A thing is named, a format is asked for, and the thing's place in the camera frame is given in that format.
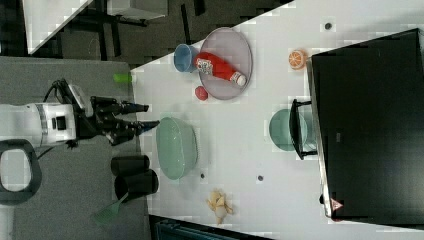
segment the white cabinet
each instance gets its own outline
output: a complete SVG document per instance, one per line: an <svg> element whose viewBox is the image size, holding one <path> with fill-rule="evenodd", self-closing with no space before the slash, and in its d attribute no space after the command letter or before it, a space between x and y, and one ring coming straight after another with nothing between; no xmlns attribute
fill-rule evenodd
<svg viewBox="0 0 424 240"><path fill-rule="evenodd" d="M134 20L149 20L168 15L168 0L108 0L107 12Z"/></svg>

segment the black cup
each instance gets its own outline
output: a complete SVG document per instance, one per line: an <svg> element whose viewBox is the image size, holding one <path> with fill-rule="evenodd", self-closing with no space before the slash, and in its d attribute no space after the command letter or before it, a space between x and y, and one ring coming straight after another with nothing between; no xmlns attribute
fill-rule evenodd
<svg viewBox="0 0 424 240"><path fill-rule="evenodd" d="M116 197L121 199L128 193L128 197L123 202L155 193L158 188L158 176L151 169L136 175L117 176L115 179Z"/></svg>
<svg viewBox="0 0 424 240"><path fill-rule="evenodd" d="M145 172L149 169L150 161L145 155L114 157L110 163L110 168L115 176L131 176Z"/></svg>

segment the glass plate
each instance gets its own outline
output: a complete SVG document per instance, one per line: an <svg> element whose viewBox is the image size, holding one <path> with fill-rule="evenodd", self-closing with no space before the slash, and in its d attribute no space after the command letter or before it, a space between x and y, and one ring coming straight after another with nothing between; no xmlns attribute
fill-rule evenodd
<svg viewBox="0 0 424 240"><path fill-rule="evenodd" d="M200 80L210 95L220 100L228 100L246 89L252 73L252 53L242 34L231 28L218 28L206 37L200 51L209 52L224 59L246 76L247 80L243 87L239 87L236 83L199 72Z"/></svg>

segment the red bottle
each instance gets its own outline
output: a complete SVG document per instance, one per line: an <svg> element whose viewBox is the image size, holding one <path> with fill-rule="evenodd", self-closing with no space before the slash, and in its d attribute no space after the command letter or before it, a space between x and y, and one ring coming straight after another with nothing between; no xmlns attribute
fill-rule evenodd
<svg viewBox="0 0 424 240"><path fill-rule="evenodd" d="M197 69L208 75L235 82L239 86L246 84L246 77L237 72L222 58L208 52L201 52L194 58Z"/></svg>

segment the warning label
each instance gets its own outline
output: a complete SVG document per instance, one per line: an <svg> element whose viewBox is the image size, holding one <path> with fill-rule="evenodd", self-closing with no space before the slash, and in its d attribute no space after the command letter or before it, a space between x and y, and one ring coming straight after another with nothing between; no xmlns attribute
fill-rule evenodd
<svg viewBox="0 0 424 240"><path fill-rule="evenodd" d="M337 202L336 200L334 200L332 198L330 200L331 200L331 208L333 209L333 211L336 211L337 209L343 207L343 204Z"/></svg>

